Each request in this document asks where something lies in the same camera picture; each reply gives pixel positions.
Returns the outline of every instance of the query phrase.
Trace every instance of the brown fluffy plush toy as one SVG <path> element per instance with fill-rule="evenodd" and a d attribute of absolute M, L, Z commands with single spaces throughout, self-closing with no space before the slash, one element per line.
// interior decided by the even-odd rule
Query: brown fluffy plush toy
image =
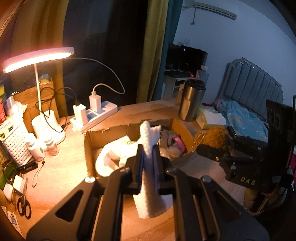
<path fill-rule="evenodd" d="M 232 144 L 228 131 L 223 126 L 214 126 L 206 131 L 199 131 L 195 135 L 195 145 L 207 145 L 224 151 L 231 151 Z"/>

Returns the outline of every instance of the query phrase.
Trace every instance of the air conditioner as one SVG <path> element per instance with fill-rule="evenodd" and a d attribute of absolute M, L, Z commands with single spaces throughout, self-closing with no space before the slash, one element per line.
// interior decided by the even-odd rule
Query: air conditioner
<path fill-rule="evenodd" d="M 196 8 L 215 12 L 232 19 L 237 18 L 238 7 L 236 3 L 237 0 L 194 0 Z"/>

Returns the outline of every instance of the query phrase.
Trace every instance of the plastic basket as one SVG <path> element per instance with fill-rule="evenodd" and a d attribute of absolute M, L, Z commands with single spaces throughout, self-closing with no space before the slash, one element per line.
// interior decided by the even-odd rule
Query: plastic basket
<path fill-rule="evenodd" d="M 19 126 L 14 128 L 4 139 L 1 140 L 19 167 L 27 164 L 32 158 L 25 142 L 25 136 L 27 134 L 28 130 L 25 126 L 24 120 L 22 120 Z"/>

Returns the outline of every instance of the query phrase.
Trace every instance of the scissors handle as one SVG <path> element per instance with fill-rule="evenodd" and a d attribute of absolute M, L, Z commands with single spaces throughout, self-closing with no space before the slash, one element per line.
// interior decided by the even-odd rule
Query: scissors handle
<path fill-rule="evenodd" d="M 27 207 L 29 208 L 29 214 L 28 216 L 26 215 L 26 212 L 27 212 Z M 20 216 L 25 216 L 26 219 L 30 219 L 31 216 L 32 216 L 32 210 L 31 210 L 31 206 L 30 206 L 30 203 L 28 202 L 27 199 L 25 199 L 25 203 L 24 203 L 24 206 L 22 205 L 22 198 L 19 198 L 18 201 L 17 201 L 17 210 L 20 214 Z"/>

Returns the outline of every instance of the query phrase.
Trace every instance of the cardboard box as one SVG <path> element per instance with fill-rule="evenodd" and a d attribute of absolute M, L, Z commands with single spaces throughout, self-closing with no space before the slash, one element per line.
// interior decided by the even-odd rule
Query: cardboard box
<path fill-rule="evenodd" d="M 40 91 L 44 87 L 50 87 L 53 88 L 54 84 L 53 82 L 47 82 L 40 84 Z M 49 99 L 53 96 L 53 91 L 51 89 L 44 89 L 41 92 L 41 100 L 43 99 Z M 39 109 L 36 108 L 35 103 L 38 101 L 38 93 L 37 93 L 37 87 L 32 87 L 30 89 L 27 89 L 19 94 L 16 94 L 13 96 L 13 99 L 15 101 L 19 101 L 22 104 L 28 104 L 28 107 L 23 115 L 25 126 L 28 130 L 28 132 L 34 133 L 34 129 L 32 127 L 31 121 L 39 115 Z M 50 101 L 44 102 L 41 104 L 42 110 L 47 111 L 49 110 L 49 104 Z M 57 111 L 57 105 L 55 102 L 55 99 L 52 100 L 50 109 L 54 111 L 54 115 L 57 119 L 57 122 L 60 123 L 59 114 Z"/>
<path fill-rule="evenodd" d="M 183 154 L 180 158 L 172 160 L 172 165 L 176 166 L 187 161 L 190 157 L 191 147 L 194 142 L 193 136 L 190 132 L 176 119 L 163 119 L 150 121 L 154 124 L 162 124 L 169 127 L 170 130 L 176 132 L 186 146 L 187 152 Z M 88 131 L 84 135 L 84 154 L 86 159 L 86 166 L 88 175 L 99 177 L 99 174 L 96 172 L 95 163 L 100 154 L 102 148 L 110 143 L 111 141 L 117 140 L 125 135 L 132 141 L 137 141 L 140 138 L 140 123 L 122 125 L 122 126 L 113 126 L 106 130 L 99 131 Z"/>

